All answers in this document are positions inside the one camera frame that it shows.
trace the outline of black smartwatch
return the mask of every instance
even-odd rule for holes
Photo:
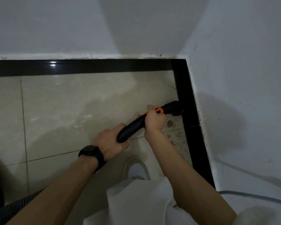
[[[85,146],[83,149],[80,150],[78,157],[81,155],[88,155],[88,156],[93,156],[93,157],[97,158],[99,165],[94,173],[96,173],[98,170],[100,170],[106,163],[104,161],[104,156],[103,156],[102,152],[100,151],[100,149],[97,146],[93,146],[93,145]]]

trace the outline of black baseboard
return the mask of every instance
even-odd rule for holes
[[[0,60],[0,77],[173,70],[194,169],[214,187],[191,80],[184,59]]]

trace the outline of glossy floor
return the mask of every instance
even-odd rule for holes
[[[177,99],[172,71],[0,78],[0,174],[6,201],[46,187],[98,132],[128,124],[148,104],[162,106]],[[182,118],[169,115],[163,132],[191,164]],[[129,149],[91,178],[96,184],[83,194],[98,194],[91,203],[80,198],[84,207],[89,205],[85,216],[107,206],[101,197],[120,181],[130,156],[141,157],[153,179],[163,175],[143,130],[129,142]]]

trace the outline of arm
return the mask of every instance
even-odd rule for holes
[[[113,159],[129,147],[128,142],[121,144],[116,142],[116,136],[124,126],[124,124],[120,124],[112,130],[104,130],[94,139],[93,145],[99,147],[105,161]],[[95,157],[81,155],[58,179],[15,215],[7,225],[64,224],[88,179],[97,167],[98,160]]]
[[[236,213],[221,195],[179,155],[161,130],[167,119],[148,106],[145,138],[173,188],[178,206],[198,224],[231,225]]]

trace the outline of person's right arm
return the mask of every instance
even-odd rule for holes
[[[176,151],[161,130],[166,115],[157,114],[148,105],[145,138],[173,188],[178,206],[198,224],[231,225],[236,213],[221,195],[202,178]]]

